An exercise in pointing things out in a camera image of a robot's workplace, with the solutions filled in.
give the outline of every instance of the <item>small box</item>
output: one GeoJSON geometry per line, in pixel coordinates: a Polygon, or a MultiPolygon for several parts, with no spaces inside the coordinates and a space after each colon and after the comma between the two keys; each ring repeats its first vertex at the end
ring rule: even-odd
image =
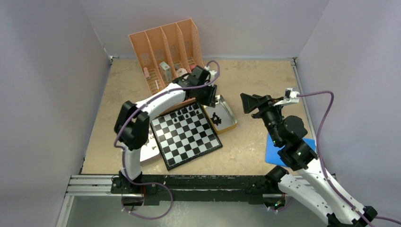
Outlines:
{"type": "Polygon", "coordinates": [[[216,95],[215,103],[215,108],[204,105],[203,109],[205,109],[209,122],[212,124],[217,135],[237,127],[238,121],[222,95],[216,95]],[[221,122],[215,124],[212,120],[213,114],[217,115],[221,119],[221,122]]]}
{"type": "Polygon", "coordinates": [[[143,74],[145,75],[146,79],[150,79],[149,71],[147,67],[143,68],[143,74]]]}
{"type": "Polygon", "coordinates": [[[164,61],[162,61],[159,64],[159,69],[160,69],[160,73],[164,76],[164,78],[166,79],[166,82],[171,83],[171,81],[173,81],[173,77],[171,75],[171,69],[170,66],[167,65],[167,63],[165,63],[164,61]]]}

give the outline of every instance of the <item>white wall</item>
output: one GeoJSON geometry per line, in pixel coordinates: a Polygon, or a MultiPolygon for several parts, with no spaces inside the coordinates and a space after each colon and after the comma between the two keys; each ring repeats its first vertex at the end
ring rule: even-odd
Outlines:
{"type": "MultiPolygon", "coordinates": [[[[331,0],[297,60],[304,92],[335,94],[321,135],[328,169],[355,198],[398,219],[400,42],[401,1],[331,0]]],[[[329,97],[307,100],[317,129],[329,97]]]]}
{"type": "Polygon", "coordinates": [[[0,226],[55,226],[110,63],[78,0],[2,0],[0,53],[0,226]]]}
{"type": "Polygon", "coordinates": [[[205,57],[298,56],[328,0],[82,0],[107,53],[135,56],[129,34],[192,18],[205,57]]]}

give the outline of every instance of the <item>chessboard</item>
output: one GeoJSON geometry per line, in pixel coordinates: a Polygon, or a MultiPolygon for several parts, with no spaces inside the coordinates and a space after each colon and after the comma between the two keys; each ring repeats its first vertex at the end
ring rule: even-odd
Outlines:
{"type": "Polygon", "coordinates": [[[223,146],[198,103],[155,118],[151,127],[167,170],[223,146]]]}

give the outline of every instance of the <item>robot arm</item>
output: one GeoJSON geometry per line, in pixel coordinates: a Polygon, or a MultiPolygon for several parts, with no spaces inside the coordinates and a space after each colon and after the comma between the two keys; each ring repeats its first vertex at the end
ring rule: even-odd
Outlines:
{"type": "Polygon", "coordinates": [[[207,79],[214,78],[216,71],[208,71],[200,66],[196,66],[191,74],[183,75],[173,80],[164,90],[154,94],[153,96],[132,103],[130,101],[125,102],[122,105],[120,114],[117,118],[117,122],[114,126],[114,131],[118,133],[128,117],[131,116],[134,111],[137,110],[138,106],[142,106],[156,96],[149,105],[145,106],[139,113],[134,116],[132,121],[123,129],[119,141],[121,146],[126,149],[125,164],[128,176],[134,180],[140,173],[140,150],[148,140],[149,124],[159,114],[170,108],[171,106],[178,104],[186,99],[195,98],[197,102],[202,105],[215,106],[215,95],[216,85],[209,85],[198,89],[185,89],[187,87],[194,87],[205,84],[207,79]]]}
{"type": "Polygon", "coordinates": [[[366,222],[358,212],[371,221],[377,215],[376,210],[372,207],[365,207],[352,198],[334,178],[325,178],[324,167],[321,165],[319,157],[302,140],[307,134],[302,119],[296,116],[284,118],[281,115],[283,105],[299,102],[298,94],[292,88],[287,88],[285,96],[282,98],[241,94],[244,113],[248,114],[258,108],[258,113],[252,114],[252,117],[262,118],[274,146],[282,148],[278,152],[280,159],[307,180],[314,190],[296,182],[296,179],[280,166],[275,167],[266,175],[266,184],[276,186],[280,191],[293,196],[329,226],[366,226],[366,222]],[[328,180],[340,194],[352,201],[355,209],[335,192],[328,180]]]}

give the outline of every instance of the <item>blue mat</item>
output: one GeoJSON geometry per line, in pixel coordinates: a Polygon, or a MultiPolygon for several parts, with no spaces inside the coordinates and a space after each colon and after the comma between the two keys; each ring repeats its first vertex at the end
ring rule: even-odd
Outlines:
{"type": "MultiPolygon", "coordinates": [[[[304,141],[314,150],[315,150],[315,143],[313,139],[304,139],[304,141]]],[[[275,164],[279,166],[284,166],[287,167],[283,161],[281,161],[280,156],[278,154],[278,151],[281,150],[281,148],[277,148],[273,145],[273,141],[271,140],[271,137],[269,134],[267,134],[267,142],[266,142],[266,156],[264,161],[266,163],[270,164],[275,164]]]]}

